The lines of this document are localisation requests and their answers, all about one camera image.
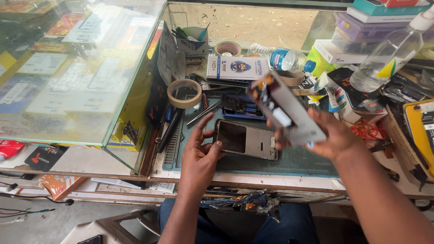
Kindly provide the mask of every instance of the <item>blue bottle cap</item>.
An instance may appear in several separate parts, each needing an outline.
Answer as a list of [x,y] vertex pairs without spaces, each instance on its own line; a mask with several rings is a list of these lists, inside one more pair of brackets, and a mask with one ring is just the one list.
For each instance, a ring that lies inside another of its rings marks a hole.
[[304,65],[303,71],[304,72],[313,72],[313,70],[315,69],[316,63],[312,60],[307,60],[306,64]]

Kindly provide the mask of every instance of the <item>plastic bottle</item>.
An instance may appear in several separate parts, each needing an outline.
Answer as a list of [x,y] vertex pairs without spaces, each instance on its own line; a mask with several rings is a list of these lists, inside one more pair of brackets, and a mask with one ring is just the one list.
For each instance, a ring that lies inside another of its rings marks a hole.
[[250,46],[247,56],[267,58],[274,69],[293,73],[312,72],[316,65],[314,61],[308,60],[302,52],[275,46],[262,46],[257,43]]
[[406,29],[389,33],[350,77],[351,85],[361,92],[378,89],[421,50],[422,33],[433,24],[434,6],[419,13]]

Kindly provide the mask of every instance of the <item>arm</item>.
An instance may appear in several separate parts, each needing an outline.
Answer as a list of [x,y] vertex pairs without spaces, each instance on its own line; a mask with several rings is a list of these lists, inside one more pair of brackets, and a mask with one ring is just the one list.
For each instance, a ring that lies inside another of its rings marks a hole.
[[201,145],[214,135],[214,129],[202,131],[213,115],[209,113],[199,121],[184,148],[178,194],[159,244],[194,243],[202,195],[211,184],[217,160],[225,155],[220,152],[220,141]]
[[306,148],[332,160],[369,243],[432,243],[434,227],[392,184],[361,140],[329,113],[310,109],[308,114],[327,141]]

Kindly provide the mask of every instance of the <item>jeans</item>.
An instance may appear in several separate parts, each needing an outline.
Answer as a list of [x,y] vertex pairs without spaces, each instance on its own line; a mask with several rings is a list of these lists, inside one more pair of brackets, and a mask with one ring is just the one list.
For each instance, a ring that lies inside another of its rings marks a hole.
[[[169,219],[175,199],[167,198],[158,210],[161,233]],[[308,204],[283,203],[280,206],[280,223],[267,216],[253,239],[253,244],[319,244],[312,212]],[[205,209],[199,209],[195,243],[234,243],[235,241],[211,222]]]

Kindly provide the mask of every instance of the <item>plastic stool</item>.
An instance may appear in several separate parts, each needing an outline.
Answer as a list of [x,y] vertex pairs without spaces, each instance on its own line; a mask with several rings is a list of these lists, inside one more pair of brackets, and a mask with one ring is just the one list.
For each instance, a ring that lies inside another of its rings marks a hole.
[[160,236],[160,228],[151,224],[142,214],[147,214],[150,210],[135,209],[128,214],[122,214],[110,218],[98,219],[93,222],[79,224],[63,239],[61,244],[77,244],[81,241],[102,235],[102,244],[141,244],[137,238],[124,229],[120,223],[124,220],[137,219],[140,224],[152,233]]

